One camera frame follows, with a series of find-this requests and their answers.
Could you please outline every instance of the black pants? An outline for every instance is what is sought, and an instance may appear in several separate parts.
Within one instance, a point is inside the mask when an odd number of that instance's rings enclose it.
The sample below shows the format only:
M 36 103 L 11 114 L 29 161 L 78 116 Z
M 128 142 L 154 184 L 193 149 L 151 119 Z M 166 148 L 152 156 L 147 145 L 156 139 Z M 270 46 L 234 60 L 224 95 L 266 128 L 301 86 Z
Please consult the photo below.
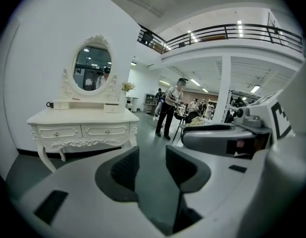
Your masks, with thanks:
M 171 126 L 173 120 L 174 110 L 175 110 L 174 106 L 168 105 L 166 102 L 163 103 L 161 114 L 159 115 L 156 127 L 156 132 L 161 132 L 163 121 L 165 119 L 165 116 L 167 115 L 166 124 L 164 128 L 164 135 L 167 136 L 169 134 L 169 127 Z

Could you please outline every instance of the person wearing headset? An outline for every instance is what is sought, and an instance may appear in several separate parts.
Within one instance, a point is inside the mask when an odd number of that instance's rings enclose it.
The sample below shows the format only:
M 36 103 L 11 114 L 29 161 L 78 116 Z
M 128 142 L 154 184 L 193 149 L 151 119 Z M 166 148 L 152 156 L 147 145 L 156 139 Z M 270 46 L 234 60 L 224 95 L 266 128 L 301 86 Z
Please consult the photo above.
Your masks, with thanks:
M 108 77 L 110 76 L 111 68 L 105 68 L 103 71 L 103 76 L 98 77 L 97 82 L 95 84 L 95 89 L 98 89 L 100 86 L 103 86 L 105 84 L 105 81 L 108 80 Z
M 163 106 L 160 112 L 160 116 L 158 119 L 156 131 L 155 131 L 158 137 L 161 136 L 162 124 L 163 124 L 165 117 L 167 116 L 166 124 L 164 128 L 164 137 L 167 138 L 168 140 L 171 139 L 169 137 L 169 127 L 171 126 L 171 123 L 173 120 L 175 105 L 179 105 L 180 99 L 182 99 L 184 96 L 182 90 L 186 87 L 186 81 L 187 79 L 180 78 L 177 82 L 177 87 L 172 86 L 167 91 L 165 102 L 163 103 Z

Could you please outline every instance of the brown wall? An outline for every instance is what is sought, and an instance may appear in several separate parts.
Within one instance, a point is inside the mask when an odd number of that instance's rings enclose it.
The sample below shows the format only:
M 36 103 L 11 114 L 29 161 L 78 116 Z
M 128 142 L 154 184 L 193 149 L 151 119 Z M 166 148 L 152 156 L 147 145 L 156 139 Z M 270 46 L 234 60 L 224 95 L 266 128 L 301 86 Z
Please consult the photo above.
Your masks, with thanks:
M 212 101 L 217 101 L 218 100 L 218 96 L 216 96 L 216 95 L 184 92 L 184 96 L 181 99 L 181 101 L 189 104 L 190 102 L 192 102 L 194 100 L 194 98 L 197 98 L 199 103 L 202 101 L 202 99 L 206 99 L 207 103 L 208 103 L 209 99 L 212 100 Z

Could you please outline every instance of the gray floor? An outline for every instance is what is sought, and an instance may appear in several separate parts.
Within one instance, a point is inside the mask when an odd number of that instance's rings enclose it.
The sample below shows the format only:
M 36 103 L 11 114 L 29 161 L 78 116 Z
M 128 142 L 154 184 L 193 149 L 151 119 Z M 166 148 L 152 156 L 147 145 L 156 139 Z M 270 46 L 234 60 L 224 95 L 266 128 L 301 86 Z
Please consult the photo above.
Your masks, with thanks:
M 166 168 L 165 146 L 171 144 L 172 140 L 155 136 L 155 127 L 148 122 L 151 116 L 143 112 L 134 114 L 140 118 L 137 126 L 140 169 L 135 184 L 139 207 L 161 231 L 171 234 L 179 196 L 179 190 Z M 172 139 L 176 128 L 176 125 L 171 126 Z M 78 159 L 62 162 L 61 159 L 51 159 L 57 169 L 76 160 Z M 8 173 L 6 184 L 11 195 L 18 199 L 49 174 L 51 172 L 38 157 L 19 155 Z

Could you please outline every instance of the black baseboard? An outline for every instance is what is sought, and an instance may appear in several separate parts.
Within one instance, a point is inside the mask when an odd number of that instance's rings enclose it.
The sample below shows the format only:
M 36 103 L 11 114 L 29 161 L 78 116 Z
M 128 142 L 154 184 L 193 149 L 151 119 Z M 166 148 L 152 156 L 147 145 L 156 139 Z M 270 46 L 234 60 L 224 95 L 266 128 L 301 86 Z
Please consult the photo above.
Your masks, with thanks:
M 90 152 L 79 152 L 79 153 L 65 153 L 65 157 L 67 159 L 76 159 L 76 158 L 86 158 L 91 157 L 95 155 L 99 155 L 102 153 L 114 151 L 121 149 L 121 147 L 114 147 L 110 149 L 103 149 L 103 150 L 97 150 L 97 151 L 90 151 Z M 33 156 L 33 157 L 39 157 L 38 152 L 35 151 L 29 151 L 29 150 L 23 150 L 23 149 L 17 149 L 19 154 L 27 155 L 27 156 Z M 60 154 L 57 153 L 47 153 L 47 157 L 50 159 L 61 159 Z

